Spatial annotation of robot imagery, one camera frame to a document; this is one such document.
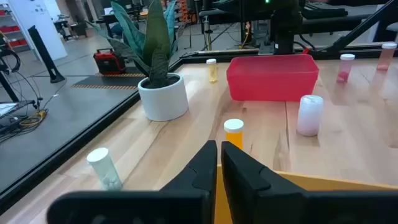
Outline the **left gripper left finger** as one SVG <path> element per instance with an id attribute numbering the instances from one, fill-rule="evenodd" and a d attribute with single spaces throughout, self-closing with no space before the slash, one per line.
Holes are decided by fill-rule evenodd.
<path id="1" fill-rule="evenodd" d="M 47 222 L 213 223 L 217 146 L 207 141 L 160 190 L 79 191 L 57 198 Z"/>

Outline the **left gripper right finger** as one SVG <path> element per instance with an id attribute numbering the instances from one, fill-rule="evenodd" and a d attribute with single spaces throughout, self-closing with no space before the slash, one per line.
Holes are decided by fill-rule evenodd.
<path id="1" fill-rule="evenodd" d="M 397 191 L 308 191 L 234 144 L 221 144 L 223 182 L 233 223 L 397 224 Z"/>

